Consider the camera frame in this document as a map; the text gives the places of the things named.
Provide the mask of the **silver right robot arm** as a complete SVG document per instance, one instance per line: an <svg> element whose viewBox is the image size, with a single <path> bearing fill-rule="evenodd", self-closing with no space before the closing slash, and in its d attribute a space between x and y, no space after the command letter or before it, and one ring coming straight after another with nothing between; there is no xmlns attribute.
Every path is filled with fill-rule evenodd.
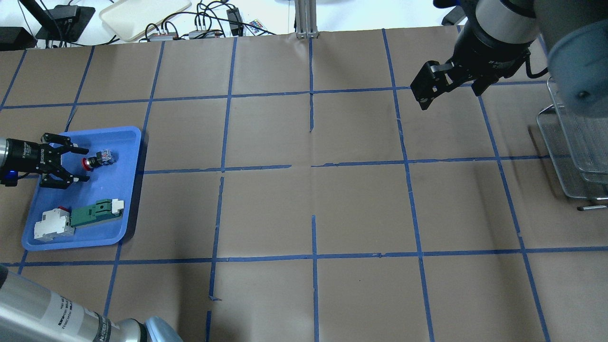
<svg viewBox="0 0 608 342"><path fill-rule="evenodd" d="M410 89L422 110L465 82L480 96L526 66L529 78L550 74L565 108L607 117L605 0L435 0L462 7L467 23L452 56L424 63Z"/></svg>

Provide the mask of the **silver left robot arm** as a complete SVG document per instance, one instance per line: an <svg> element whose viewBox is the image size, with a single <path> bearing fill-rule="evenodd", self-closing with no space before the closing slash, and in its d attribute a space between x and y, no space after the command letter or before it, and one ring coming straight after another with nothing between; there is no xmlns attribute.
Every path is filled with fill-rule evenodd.
<svg viewBox="0 0 608 342"><path fill-rule="evenodd" d="M1 183L39 175L22 235L27 251L113 245L130 218L141 130L135 126L1 139ZM158 316L113 322L1 267L3 342L180 342Z"/></svg>

